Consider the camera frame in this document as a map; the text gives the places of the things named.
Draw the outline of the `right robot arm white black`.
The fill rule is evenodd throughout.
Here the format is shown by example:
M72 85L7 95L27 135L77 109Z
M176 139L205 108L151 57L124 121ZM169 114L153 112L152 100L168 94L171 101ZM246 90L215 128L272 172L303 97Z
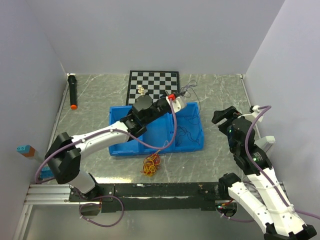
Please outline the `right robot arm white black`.
M240 113L234 106L214 111L212 123L227 136L236 164L262 199L257 199L235 173L227 173L218 180L218 193L223 199L239 203L258 224L265 240L309 240L317 231L305 223L301 211L290 203L265 149L275 143L275 138L255 140L254 126L270 109L269 105L255 105L249 114Z

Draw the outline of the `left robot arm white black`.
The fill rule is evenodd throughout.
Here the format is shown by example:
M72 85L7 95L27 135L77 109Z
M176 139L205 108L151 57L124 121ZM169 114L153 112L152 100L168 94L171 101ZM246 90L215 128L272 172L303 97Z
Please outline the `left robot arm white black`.
M167 113L172 114L173 131L176 132L176 113L186 105L180 93L172 93L157 101L149 95L141 95L126 116L105 128L82 135L59 134L46 153L44 163L58 184L69 184L78 189L87 201L93 201L99 195L98 183L90 173L80 169L81 160L110 146L137 141L147 131L148 124Z

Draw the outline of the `blue three-compartment plastic bin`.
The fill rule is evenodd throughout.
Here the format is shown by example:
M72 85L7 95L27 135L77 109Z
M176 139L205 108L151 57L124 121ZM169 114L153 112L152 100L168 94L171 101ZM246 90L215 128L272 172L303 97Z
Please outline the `blue three-compartment plastic bin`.
M187 106L176 114L177 133L174 142L161 153L195 152L204 148L204 130L200 120L200 111L196 102L189 102ZM150 123L139 139L151 146L162 147L165 141L170 141L174 133L174 120L167 113ZM136 140L110 146L109 154L114 157L128 157L150 155L156 152Z

